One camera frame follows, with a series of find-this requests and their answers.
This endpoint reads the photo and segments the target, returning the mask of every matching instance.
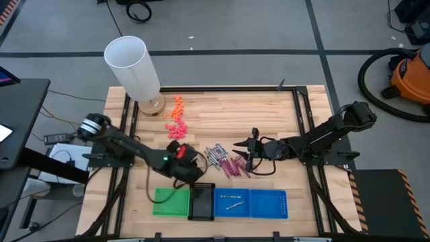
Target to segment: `vacuum hose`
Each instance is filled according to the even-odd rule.
[[[404,49],[404,48],[389,48],[386,50],[383,50],[379,52],[378,54],[374,54],[371,56],[361,67],[360,72],[358,73],[358,87],[360,88],[360,91],[363,93],[363,96],[369,100],[369,102],[373,103],[378,108],[388,112],[389,114],[392,114],[394,116],[397,116],[399,118],[403,118],[405,120],[410,120],[413,122],[424,122],[428,123],[430,122],[430,117],[428,116],[420,116],[415,114],[409,114],[407,112],[403,112],[401,110],[398,110],[396,108],[393,108],[389,106],[388,104],[385,104],[384,102],[380,101],[378,98],[376,98],[374,95],[372,95],[369,91],[369,89],[366,87],[366,84],[364,83],[364,76],[366,74],[366,71],[368,70],[369,66],[378,60],[379,58],[389,55],[389,54],[398,54],[401,56],[405,56],[405,58],[415,58],[417,55],[416,52]]]

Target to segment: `black clamp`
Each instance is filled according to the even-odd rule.
[[[154,242],[161,242],[161,233],[160,232],[155,233]]]
[[[273,242],[281,242],[281,235],[278,231],[273,232]]]

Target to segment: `wooden tabletop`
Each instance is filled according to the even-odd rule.
[[[325,87],[310,85],[308,92],[314,122],[318,126],[332,115]],[[257,127],[261,136],[284,138],[299,135],[291,92],[169,92],[165,93],[165,113],[170,113],[173,109],[174,95],[182,95],[185,104],[182,119],[188,125],[186,137],[179,142],[188,143],[201,152],[205,147],[213,147],[215,142],[221,143],[230,151],[233,143],[251,136],[252,127]],[[111,117],[115,126],[119,126],[125,91],[122,87],[111,87],[107,96],[104,112]],[[126,134],[131,124],[133,105],[132,102],[130,104]],[[167,138],[166,124],[174,124],[173,119],[164,119],[162,115],[148,117],[139,113],[136,135],[152,148],[165,149],[171,141]],[[186,218],[152,215],[153,204],[145,195],[147,167],[143,160],[136,159],[128,179],[121,237],[154,237],[156,232],[161,232],[162,237],[270,237],[273,231],[279,231],[281,236],[317,235],[305,166],[293,159],[277,162],[276,168],[276,173],[271,176],[253,175],[252,178],[242,176],[227,179],[222,171],[211,167],[199,182],[215,183],[217,188],[285,190],[288,197],[288,219],[216,217],[213,222],[197,222]],[[270,172],[272,169],[271,162],[263,161],[258,172]],[[333,166],[326,166],[325,169],[333,204],[349,224],[360,231],[347,173]],[[104,207],[110,175],[111,169],[103,168],[87,186],[77,234],[86,231]],[[172,179],[151,172],[149,192],[153,196],[155,188],[170,188],[172,184]],[[320,204],[325,230],[329,231],[327,214],[322,202]],[[111,214],[109,232],[113,232],[115,211],[116,208]]]

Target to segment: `gray floor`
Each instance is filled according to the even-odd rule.
[[[392,7],[398,2],[392,0]],[[387,27],[385,0],[312,0],[311,3],[326,50],[413,48],[405,35]],[[149,3],[153,18],[144,25],[132,23],[124,6],[113,1],[110,5],[123,35],[142,38],[149,50],[317,49],[306,2],[302,0],[164,0]],[[400,26],[395,15],[392,20],[395,26]],[[100,52],[118,36],[106,4],[96,5],[95,1],[87,0],[27,0],[0,46],[0,54]],[[364,100],[357,87],[357,74],[367,57],[327,57],[340,104]],[[317,54],[154,56],[153,62],[163,85],[278,84],[282,78],[292,85],[326,85]],[[103,99],[109,86],[119,85],[102,57],[0,58],[0,65],[21,78],[49,78],[51,90],[81,97]],[[387,74],[384,60],[370,69],[367,80],[375,93],[385,86]],[[420,112],[408,102],[393,104],[409,112]],[[44,105],[57,116],[76,122],[89,112],[103,111],[101,102],[52,93]],[[430,223],[430,208],[426,206],[430,204],[426,185],[430,183],[427,175],[430,149],[426,142],[430,128],[392,117],[376,107],[372,110],[378,115],[378,123],[371,130],[349,135],[352,149],[361,152],[361,157],[355,160],[357,167],[405,170],[421,213]],[[72,131],[68,124],[44,116],[38,117],[33,129],[38,136]],[[34,137],[30,137],[27,147],[46,150]],[[33,220],[46,222],[71,204],[41,202]],[[74,208],[26,241],[72,237],[79,209]],[[15,219],[6,241],[25,233],[16,228]]]

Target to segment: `green tray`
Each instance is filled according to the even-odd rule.
[[[155,190],[155,201],[167,198],[173,188],[157,188]],[[189,189],[179,189],[166,202],[154,204],[154,216],[188,216],[189,210]]]

